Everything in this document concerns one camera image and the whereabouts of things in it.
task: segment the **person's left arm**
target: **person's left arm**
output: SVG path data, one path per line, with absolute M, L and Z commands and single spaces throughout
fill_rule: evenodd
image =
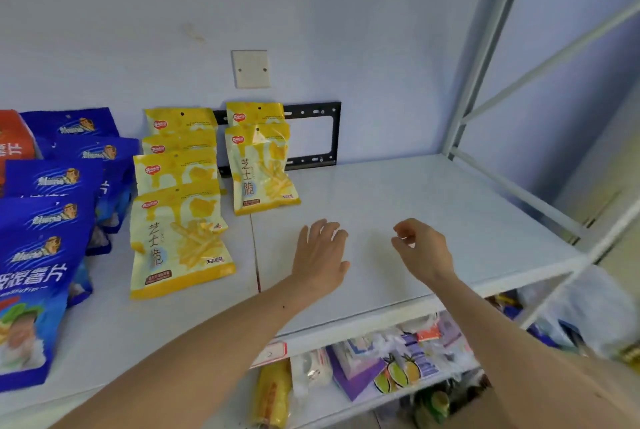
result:
M 341 285 L 348 234 L 338 227 L 302 228 L 290 276 L 164 345 L 52 429 L 201 427 L 277 332 Z

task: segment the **purple package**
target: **purple package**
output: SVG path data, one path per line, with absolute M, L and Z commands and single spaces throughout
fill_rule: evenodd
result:
M 327 346 L 326 352 L 329 355 L 331 367 L 333 368 L 333 379 L 338 385 L 340 385 L 342 391 L 352 402 L 356 400 L 356 397 L 360 395 L 364 391 L 364 389 L 366 389 L 367 386 L 373 382 L 373 379 L 379 376 L 380 372 L 382 372 L 382 370 L 384 370 L 387 366 L 385 361 L 380 359 L 378 363 L 376 363 L 372 367 L 367 368 L 366 370 L 364 370 L 364 372 L 361 372 L 352 379 L 348 380 L 347 376 L 342 371 L 342 367 L 340 367 L 340 362 L 338 361 L 338 357 L 335 356 L 332 347 Z

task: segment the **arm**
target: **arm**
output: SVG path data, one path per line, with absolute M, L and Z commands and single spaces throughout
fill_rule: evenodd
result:
M 519 428 L 639 427 L 594 381 L 478 296 L 453 271 L 444 236 L 414 218 L 392 244 L 409 271 L 442 301 Z
M 349 263 L 348 234 L 338 227 L 320 220 L 302 228 L 289 277 L 164 345 L 53 429 L 201 427 L 276 333 L 340 286 Z

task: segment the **person's right arm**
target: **person's right arm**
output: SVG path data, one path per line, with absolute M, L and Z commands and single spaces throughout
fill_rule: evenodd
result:
M 466 336 L 505 413 L 521 429 L 631 429 L 638 421 L 554 349 L 482 299 L 454 273 L 444 236 L 414 218 L 392 244 Z

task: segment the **person's left hand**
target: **person's left hand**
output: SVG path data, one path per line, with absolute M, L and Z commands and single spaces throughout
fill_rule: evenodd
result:
M 300 230 L 291 275 L 303 283 L 315 299 L 336 290 L 351 265 L 342 260 L 349 234 L 338 230 L 339 227 L 340 223 L 322 219 L 310 229 L 305 225 Z

